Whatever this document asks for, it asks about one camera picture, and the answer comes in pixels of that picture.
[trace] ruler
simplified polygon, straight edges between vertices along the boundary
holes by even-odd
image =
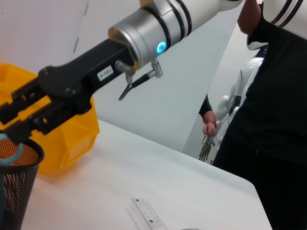
[[[151,205],[145,199],[131,199],[150,230],[167,230]]]

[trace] white wall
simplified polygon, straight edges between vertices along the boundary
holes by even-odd
[[[221,98],[229,94],[230,88],[236,82],[242,66],[257,53],[257,51],[247,49],[246,40],[247,36],[236,25],[208,92],[209,101],[214,112],[216,112]],[[202,118],[198,116],[183,151],[183,153],[197,159],[203,146],[201,143],[204,137],[202,127]],[[225,127],[223,126],[217,135],[218,139],[224,132]],[[208,158],[209,163],[210,159],[215,158],[215,155],[216,148],[213,147]]]
[[[94,97],[99,118],[182,152],[241,7],[219,13],[161,55],[163,78],[136,88],[122,102],[118,98],[126,87],[123,75],[98,91]],[[91,0],[76,55],[106,39],[110,26],[138,8],[138,0]],[[135,79],[147,71],[149,66]]]
[[[0,63],[38,72],[72,58],[87,0],[0,0]]]

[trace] robotic arm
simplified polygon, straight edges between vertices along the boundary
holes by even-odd
[[[280,2],[286,0],[271,1],[275,5],[268,5],[268,11],[273,7],[280,8],[280,12],[283,12],[283,3]],[[42,69],[36,79],[12,93],[12,103],[0,106],[0,122],[7,124],[20,111],[41,98],[47,96],[51,100],[50,104],[24,121],[17,121],[4,130],[13,142],[18,144],[25,141],[35,129],[47,134],[73,116],[88,112],[92,108],[92,95],[123,72],[126,73],[128,86],[120,99],[153,76],[161,77],[162,70],[157,61],[160,54],[179,43],[218,12],[235,8],[242,0],[140,2],[140,9],[109,29],[109,39],[66,65]],[[307,1],[301,5],[307,7]],[[301,18],[291,14],[292,18],[286,22],[306,22],[303,7],[298,10]],[[153,70],[132,82],[135,71],[149,62],[152,63]]]

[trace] mesh wastebasket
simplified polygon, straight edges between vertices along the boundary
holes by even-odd
[[[9,140],[0,139],[0,158],[17,151]],[[23,143],[21,156],[13,163],[0,166],[0,230],[20,230],[40,162],[42,148],[32,140]]]

